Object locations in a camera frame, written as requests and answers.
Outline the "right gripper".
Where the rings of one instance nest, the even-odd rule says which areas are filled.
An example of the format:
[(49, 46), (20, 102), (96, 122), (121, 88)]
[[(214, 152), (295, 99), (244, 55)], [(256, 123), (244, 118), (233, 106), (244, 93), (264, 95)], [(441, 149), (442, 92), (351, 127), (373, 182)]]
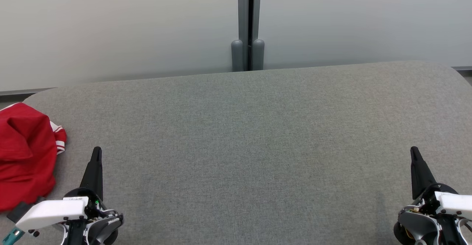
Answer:
[(414, 202), (398, 213), (394, 235), (401, 245), (469, 245), (462, 228), (472, 232), (472, 220), (457, 215), (436, 213), (439, 201), (435, 192), (455, 193), (437, 183), (418, 147), (411, 152), (411, 182)]

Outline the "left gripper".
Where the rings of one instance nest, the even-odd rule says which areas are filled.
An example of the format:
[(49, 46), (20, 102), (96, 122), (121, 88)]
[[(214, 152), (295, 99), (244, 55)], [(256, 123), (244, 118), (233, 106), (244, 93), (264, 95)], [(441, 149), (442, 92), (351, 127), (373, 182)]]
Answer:
[(84, 211), (78, 219), (62, 222), (64, 236), (62, 245), (113, 245), (124, 216), (106, 208), (103, 203), (102, 149), (93, 148), (80, 188), (71, 190), (64, 201), (83, 201)]

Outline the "red basketball jersey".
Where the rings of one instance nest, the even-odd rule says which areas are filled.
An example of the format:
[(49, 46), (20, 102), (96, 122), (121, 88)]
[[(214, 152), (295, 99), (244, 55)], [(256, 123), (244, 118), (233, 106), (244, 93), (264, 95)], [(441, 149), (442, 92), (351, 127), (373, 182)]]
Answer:
[(22, 102), (0, 110), (0, 213), (51, 193), (65, 144), (65, 129), (46, 114)]

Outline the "teal connector piece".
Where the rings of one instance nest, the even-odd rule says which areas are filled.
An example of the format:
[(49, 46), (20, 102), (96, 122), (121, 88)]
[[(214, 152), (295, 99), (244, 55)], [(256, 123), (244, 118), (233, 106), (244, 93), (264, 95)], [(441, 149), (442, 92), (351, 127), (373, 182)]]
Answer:
[(20, 230), (17, 227), (14, 227), (10, 232), (8, 232), (5, 238), (3, 238), (2, 245), (14, 245), (23, 237), (24, 234), (24, 231)]

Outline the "grey rounded post foot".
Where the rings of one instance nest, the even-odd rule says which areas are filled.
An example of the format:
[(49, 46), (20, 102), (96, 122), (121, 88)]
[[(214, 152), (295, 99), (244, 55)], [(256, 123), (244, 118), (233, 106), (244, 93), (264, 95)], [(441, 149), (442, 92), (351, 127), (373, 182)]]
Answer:
[(231, 56), (232, 56), (232, 71), (244, 71), (243, 60), (243, 42), (241, 40), (234, 40), (231, 42)]
[(265, 42), (262, 39), (256, 39), (252, 43), (252, 70), (263, 70), (264, 69), (264, 48)]

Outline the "grey partition post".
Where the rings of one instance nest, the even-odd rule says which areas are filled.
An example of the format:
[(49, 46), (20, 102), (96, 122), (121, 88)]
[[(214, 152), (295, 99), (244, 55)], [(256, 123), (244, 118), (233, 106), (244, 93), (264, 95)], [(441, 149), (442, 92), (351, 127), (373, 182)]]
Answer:
[(260, 39), (261, 0), (238, 0), (238, 39), (243, 42), (244, 71), (252, 70), (252, 43)]

